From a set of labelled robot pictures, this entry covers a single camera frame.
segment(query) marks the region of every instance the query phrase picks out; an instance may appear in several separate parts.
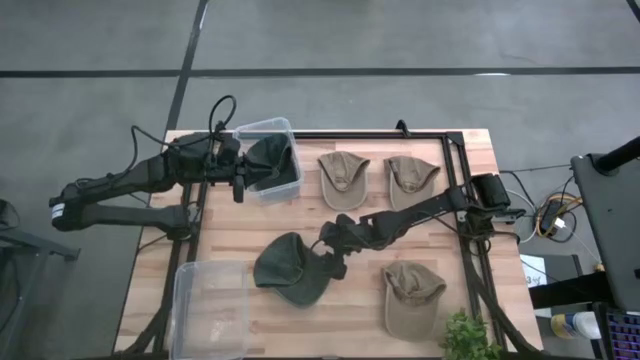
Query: transparent storage box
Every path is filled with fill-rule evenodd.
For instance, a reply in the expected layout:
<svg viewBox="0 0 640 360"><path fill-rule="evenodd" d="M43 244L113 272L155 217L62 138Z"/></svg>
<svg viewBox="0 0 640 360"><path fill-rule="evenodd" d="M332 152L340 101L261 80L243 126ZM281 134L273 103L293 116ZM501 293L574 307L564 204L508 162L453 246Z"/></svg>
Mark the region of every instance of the transparent storage box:
<svg viewBox="0 0 640 360"><path fill-rule="evenodd" d="M180 266L173 291L170 359L242 359L249 336L247 291L243 262Z"/></svg>
<svg viewBox="0 0 640 360"><path fill-rule="evenodd" d="M285 133L289 137L292 149L291 157L295 167L297 180L264 190L256 189L255 185L250 186L247 189L249 196L258 198L260 203L263 205L275 204L295 199L300 196L300 187L304 181L304 174L300 169L300 159L298 158L298 151L296 149L296 140L293 136L291 125L289 125L289 120L285 118L274 118L249 125L238 126L233 131L233 137L240 141L243 152L246 152L251 145L255 144L260 139L278 133Z"/></svg>

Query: tan cap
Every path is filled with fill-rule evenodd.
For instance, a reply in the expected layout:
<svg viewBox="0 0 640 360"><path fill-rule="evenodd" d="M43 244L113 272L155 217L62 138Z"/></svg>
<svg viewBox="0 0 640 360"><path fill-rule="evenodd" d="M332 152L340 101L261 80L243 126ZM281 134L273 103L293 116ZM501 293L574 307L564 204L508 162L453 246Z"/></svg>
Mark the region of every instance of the tan cap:
<svg viewBox="0 0 640 360"><path fill-rule="evenodd" d="M324 200L338 211L353 210L367 198L369 160L346 151L336 151L318 158Z"/></svg>
<svg viewBox="0 0 640 360"><path fill-rule="evenodd" d="M438 299L447 285L426 267L397 261L382 269L387 283L384 322L391 336L407 341L429 338L438 315Z"/></svg>
<svg viewBox="0 0 640 360"><path fill-rule="evenodd" d="M384 164L389 170L389 199L394 210L406 209L433 195L438 166L410 156L394 156Z"/></svg>

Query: wooden table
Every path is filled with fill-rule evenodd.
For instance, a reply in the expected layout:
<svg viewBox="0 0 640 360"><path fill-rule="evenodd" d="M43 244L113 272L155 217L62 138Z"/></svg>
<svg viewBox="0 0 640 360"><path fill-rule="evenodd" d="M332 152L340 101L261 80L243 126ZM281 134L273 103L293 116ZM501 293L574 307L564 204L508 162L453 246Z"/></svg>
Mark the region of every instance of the wooden table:
<svg viewBox="0 0 640 360"><path fill-rule="evenodd" d="M460 130L464 133L472 175L497 173L498 166L486 129ZM190 131L170 131L167 141ZM382 160L409 155L443 167L435 180L435 193L448 187L442 145L436 140L301 140L298 156L304 170L304 185L298 199L269 207L259 206L245 195L245 203L233 202L231 188L210 188L206 206L198 261L238 260L249 269L250 339L247 356L265 357L431 357L441 356L442 339L449 314L469 308L466 282L457 236L442 224L431 221L411 229L384 251L364 250L346 259L347 276L332 280L318 303L300 310L272 291L255 288L251 277L253 263L262 249L277 236L300 233L307 245L317 239L320 226L334 221L337 213L323 201L317 158L332 151L349 151L371 160L368 168L367 200L348 215L361 215L389 209L388 177ZM462 182L457 153L453 153L456 177ZM163 207L179 203L182 189L154 194L151 205ZM443 217L454 224L452 214ZM141 245L161 235L146 228ZM500 306L516 328L534 346L542 342L529 298L518 247L510 237L492 239L489 253ZM138 257L124 307L116 350L126 348L157 311L162 296L170 242L163 240ZM421 263L438 273L447 283L440 299L433 339L410 343L390 337L382 324L384 283L380 269L403 259Z"/></svg>

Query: green plant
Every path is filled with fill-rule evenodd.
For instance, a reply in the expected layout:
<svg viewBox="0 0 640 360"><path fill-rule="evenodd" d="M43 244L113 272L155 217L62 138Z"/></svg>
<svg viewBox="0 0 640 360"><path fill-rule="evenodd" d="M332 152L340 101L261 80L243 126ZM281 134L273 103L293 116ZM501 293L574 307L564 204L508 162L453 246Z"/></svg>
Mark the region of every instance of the green plant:
<svg viewBox="0 0 640 360"><path fill-rule="evenodd" d="M497 360L500 346L489 344L486 323L482 317L473 319L464 309L449 316L445 339L440 346L447 360Z"/></svg>

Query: gray floor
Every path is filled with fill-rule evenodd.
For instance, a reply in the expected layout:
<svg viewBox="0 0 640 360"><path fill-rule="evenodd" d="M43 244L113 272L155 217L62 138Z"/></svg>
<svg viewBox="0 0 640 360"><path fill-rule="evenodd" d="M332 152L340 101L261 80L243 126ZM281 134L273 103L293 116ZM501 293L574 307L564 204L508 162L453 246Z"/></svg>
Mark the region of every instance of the gray floor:
<svg viewBox="0 0 640 360"><path fill-rule="evenodd" d="M0 70L179 69L196 6L0 0ZM640 66L639 34L624 0L212 0L194 68ZM124 168L130 125L162 136L176 80L0 79L0 197L25 229L82 248L75 264L51 259L23 358L111 351L140 229L60 233L47 199L78 177ZM398 119L489 128L504 169L568 163L640 133L640 75L191 79L177 127L204 128L211 103L227 93L239 101L232 127L284 116L297 129L387 129ZM141 141L142 158L158 150ZM522 174L536 200L569 176ZM577 213L576 233L595 252ZM521 252L575 253L585 272L595 263L577 240L534 239ZM584 344L545 344L589 354Z"/></svg>

